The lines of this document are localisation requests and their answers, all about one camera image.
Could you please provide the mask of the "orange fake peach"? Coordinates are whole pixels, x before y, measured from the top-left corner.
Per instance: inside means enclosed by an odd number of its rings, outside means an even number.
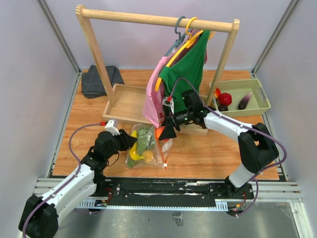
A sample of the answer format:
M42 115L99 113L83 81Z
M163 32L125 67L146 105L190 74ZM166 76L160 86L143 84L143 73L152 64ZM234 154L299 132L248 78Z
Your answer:
M164 126L161 126L161 127L155 129L155 135L156 135L156 138L157 138L158 140L159 140L159 137L160 137L160 135L162 134L164 128L165 128Z

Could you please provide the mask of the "clear zip top bag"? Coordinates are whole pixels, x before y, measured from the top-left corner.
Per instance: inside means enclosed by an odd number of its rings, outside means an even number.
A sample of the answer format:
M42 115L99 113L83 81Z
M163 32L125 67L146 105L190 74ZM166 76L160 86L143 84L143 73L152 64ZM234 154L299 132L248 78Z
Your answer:
M127 152L126 166L130 169L142 165L156 166L162 169L167 167L167 160L174 146L173 139L159 140L164 126L159 128L145 124L136 124L132 127L131 136L136 143Z

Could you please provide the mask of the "small dark fake plum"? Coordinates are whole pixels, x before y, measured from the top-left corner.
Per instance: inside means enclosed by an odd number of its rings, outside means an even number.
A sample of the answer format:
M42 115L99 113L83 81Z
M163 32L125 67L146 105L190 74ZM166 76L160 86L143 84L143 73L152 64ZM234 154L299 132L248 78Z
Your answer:
M228 106L227 105L219 105L218 110L220 112L226 112L226 111L228 111Z

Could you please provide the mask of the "red fake chili pepper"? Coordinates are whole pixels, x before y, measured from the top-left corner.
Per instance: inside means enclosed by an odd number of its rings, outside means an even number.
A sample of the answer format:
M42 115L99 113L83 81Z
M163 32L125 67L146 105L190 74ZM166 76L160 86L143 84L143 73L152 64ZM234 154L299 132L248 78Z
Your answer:
M219 88L216 88L216 90L214 92L215 99L217 99L220 95L221 95L221 90Z

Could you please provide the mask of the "red fake apple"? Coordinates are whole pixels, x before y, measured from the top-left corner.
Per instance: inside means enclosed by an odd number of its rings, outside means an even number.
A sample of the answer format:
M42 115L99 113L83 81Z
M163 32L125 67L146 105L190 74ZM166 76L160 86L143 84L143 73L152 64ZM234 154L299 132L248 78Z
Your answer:
M221 93L217 99L220 105L229 106L232 103L232 96L229 93Z

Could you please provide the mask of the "dark purple fake eggplant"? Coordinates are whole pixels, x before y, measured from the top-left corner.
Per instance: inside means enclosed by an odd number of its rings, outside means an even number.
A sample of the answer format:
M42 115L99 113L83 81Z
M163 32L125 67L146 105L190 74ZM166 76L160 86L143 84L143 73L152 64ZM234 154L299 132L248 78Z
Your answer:
M242 99L241 101L239 102L238 104L238 109L239 110L244 110L246 109L251 97L252 97L252 92L249 92L248 94L246 94Z

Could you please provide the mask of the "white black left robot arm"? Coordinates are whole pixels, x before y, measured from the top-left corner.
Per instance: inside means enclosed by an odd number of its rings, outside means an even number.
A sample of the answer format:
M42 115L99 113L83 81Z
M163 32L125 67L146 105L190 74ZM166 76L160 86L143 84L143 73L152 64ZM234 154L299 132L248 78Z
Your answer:
M18 225L24 238L52 238L62 220L77 205L91 195L101 196L106 191L104 169L109 159L121 151L128 151L136 137L123 129L117 132L102 131L76 169L57 186L26 201Z

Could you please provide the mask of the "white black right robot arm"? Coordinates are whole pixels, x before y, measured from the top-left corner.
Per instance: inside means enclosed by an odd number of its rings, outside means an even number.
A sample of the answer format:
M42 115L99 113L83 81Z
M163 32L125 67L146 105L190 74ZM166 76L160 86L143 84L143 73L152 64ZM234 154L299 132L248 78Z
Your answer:
M205 106L194 90L182 94L185 109L174 111L171 96L165 97L162 106L165 119L159 140L176 137L183 124L196 124L208 130L217 131L238 143L241 164L224 182L224 192L229 198L236 198L250 179L273 162L279 152L275 141L263 123L256 125L232 119L212 107Z

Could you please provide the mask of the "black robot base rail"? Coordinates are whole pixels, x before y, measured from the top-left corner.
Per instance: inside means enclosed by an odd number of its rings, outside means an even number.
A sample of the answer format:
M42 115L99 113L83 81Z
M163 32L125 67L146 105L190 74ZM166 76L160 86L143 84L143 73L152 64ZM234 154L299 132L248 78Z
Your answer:
M212 207L218 199L245 201L254 198L250 183L232 188L223 180L180 178L108 178L90 197L109 206Z

